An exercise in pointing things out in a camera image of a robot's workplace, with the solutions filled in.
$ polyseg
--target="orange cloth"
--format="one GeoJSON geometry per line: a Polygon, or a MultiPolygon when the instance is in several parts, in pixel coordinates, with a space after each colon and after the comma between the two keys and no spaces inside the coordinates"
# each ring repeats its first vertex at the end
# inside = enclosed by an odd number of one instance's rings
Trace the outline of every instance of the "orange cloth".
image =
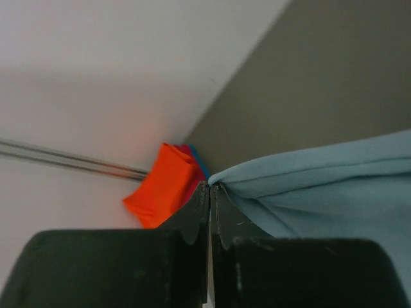
{"type": "Polygon", "coordinates": [[[145,228],[156,228],[182,206],[197,168],[193,157],[163,143],[151,172],[123,203],[145,228]]]}

